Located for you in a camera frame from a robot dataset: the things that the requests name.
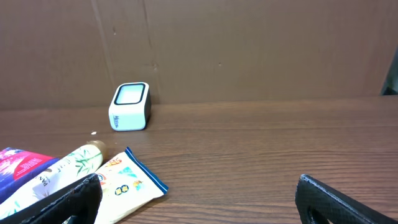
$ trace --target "small white box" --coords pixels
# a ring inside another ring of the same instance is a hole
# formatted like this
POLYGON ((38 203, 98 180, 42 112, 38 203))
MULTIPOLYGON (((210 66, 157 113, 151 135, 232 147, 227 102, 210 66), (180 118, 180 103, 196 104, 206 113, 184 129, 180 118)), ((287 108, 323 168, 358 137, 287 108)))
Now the small white box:
POLYGON ((150 116, 149 85, 125 83, 118 87, 109 107, 109 121, 115 131, 137 131, 146 127, 150 116))

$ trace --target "wooden table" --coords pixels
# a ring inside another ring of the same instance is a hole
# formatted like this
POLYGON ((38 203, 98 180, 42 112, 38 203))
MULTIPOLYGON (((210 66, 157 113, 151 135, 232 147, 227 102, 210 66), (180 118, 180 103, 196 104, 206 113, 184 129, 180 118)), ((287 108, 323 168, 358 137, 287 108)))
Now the wooden table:
POLYGON ((2 111, 0 125, 0 147, 51 156, 130 146, 170 190, 122 223, 300 223, 300 174, 398 218, 394 96, 153 106, 145 131, 123 133, 107 108, 2 111))

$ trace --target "pink and purple package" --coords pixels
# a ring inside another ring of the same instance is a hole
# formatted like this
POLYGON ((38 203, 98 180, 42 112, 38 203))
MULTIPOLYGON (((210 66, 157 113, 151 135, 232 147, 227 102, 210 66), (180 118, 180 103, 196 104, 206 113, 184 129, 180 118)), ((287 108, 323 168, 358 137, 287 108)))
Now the pink and purple package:
POLYGON ((8 147, 0 152, 0 203, 59 159, 8 147))

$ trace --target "white tube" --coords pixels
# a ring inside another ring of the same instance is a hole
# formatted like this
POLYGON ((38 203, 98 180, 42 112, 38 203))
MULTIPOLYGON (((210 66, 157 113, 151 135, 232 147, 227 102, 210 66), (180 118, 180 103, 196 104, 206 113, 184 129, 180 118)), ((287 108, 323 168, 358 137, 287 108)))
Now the white tube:
POLYGON ((101 141, 90 141, 74 150, 4 201, 0 205, 0 220, 95 172, 106 154, 106 146, 101 141))

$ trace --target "brown wall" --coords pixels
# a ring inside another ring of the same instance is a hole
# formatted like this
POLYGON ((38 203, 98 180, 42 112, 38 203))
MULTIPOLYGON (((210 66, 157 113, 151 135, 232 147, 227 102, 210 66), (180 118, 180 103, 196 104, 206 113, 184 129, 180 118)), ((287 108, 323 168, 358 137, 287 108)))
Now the brown wall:
POLYGON ((0 1, 0 109, 376 96, 397 0, 0 1))

